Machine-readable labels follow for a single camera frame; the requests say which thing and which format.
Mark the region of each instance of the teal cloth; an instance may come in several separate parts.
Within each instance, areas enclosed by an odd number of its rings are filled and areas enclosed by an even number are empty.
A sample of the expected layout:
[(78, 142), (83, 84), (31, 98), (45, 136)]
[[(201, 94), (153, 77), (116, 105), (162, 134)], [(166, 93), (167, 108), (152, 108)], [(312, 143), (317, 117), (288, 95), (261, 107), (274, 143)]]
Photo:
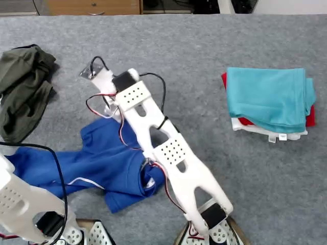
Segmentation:
[(269, 131), (299, 133), (316, 101), (313, 79), (298, 69), (227, 69), (231, 117), (245, 117)]

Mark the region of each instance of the wooden cabinet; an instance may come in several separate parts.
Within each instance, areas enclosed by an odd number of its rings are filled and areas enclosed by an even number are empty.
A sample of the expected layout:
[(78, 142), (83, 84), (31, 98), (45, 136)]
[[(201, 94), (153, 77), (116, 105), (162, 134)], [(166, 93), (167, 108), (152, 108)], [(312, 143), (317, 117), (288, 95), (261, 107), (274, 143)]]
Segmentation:
[(140, 0), (48, 0), (52, 15), (140, 14)]

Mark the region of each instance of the gray felt surface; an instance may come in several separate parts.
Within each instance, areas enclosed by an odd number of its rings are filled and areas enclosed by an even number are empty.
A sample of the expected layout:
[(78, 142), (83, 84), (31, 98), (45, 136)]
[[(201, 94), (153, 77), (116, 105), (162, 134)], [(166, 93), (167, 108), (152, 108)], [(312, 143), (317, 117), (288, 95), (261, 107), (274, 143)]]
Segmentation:
[[(167, 82), (166, 114), (234, 205), (252, 244), (327, 244), (327, 16), (149, 15), (0, 19), (0, 51), (37, 43), (57, 58), (58, 95), (25, 142), (81, 147), (96, 117), (96, 92), (78, 73), (101, 55), (119, 74), (131, 67)], [(304, 67), (314, 79), (317, 126), (299, 141), (233, 132), (220, 74), (228, 66)], [(161, 84), (147, 79), (159, 102)], [(172, 244), (185, 219), (161, 190), (111, 214), (100, 191), (69, 196), (78, 217), (100, 218), (118, 244)], [(26, 244), (21, 240), (1, 244)]]

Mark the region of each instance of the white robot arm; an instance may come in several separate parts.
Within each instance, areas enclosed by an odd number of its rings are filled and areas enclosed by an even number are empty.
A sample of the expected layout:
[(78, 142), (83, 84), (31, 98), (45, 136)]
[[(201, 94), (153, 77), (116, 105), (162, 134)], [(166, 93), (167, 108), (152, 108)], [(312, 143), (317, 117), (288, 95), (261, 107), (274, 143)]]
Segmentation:
[[(209, 226), (198, 211), (195, 189), (200, 187), (211, 195), (224, 212), (224, 218), (232, 212), (233, 206), (210, 170), (197, 158), (184, 137), (158, 108), (150, 91), (143, 81), (139, 80), (137, 71), (129, 69), (114, 77), (110, 70), (102, 69), (92, 82), (101, 93), (116, 94), (114, 100), (110, 97), (106, 99), (109, 105), (118, 106), (119, 111), (107, 108), (107, 113), (114, 113), (112, 116), (118, 121), (121, 113), (129, 122), (144, 156), (159, 163), (165, 170), (175, 196), (185, 212), (185, 218), (193, 223), (201, 235), (206, 236)], [(137, 106), (143, 107), (145, 116), (139, 115)], [(151, 127), (156, 127), (168, 137), (166, 142), (156, 148), (151, 142)], [(184, 172), (179, 170), (179, 164), (184, 164)]]

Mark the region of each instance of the blue shirt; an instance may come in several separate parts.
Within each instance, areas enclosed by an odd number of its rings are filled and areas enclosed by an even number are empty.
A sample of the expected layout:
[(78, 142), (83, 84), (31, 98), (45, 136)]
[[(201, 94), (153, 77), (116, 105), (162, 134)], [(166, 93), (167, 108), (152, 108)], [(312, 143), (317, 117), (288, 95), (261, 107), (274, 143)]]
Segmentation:
[[(83, 148), (80, 151), (56, 153), (67, 193), (101, 188), (113, 213), (151, 196), (165, 181), (159, 168), (144, 165), (141, 150), (132, 150), (121, 143), (119, 125), (114, 119), (96, 120), (81, 130)], [(122, 134), (129, 146), (139, 147), (127, 122)], [(21, 147), (14, 155), (6, 157), (15, 165), (14, 173), (18, 177), (63, 197), (56, 163), (50, 152)]]

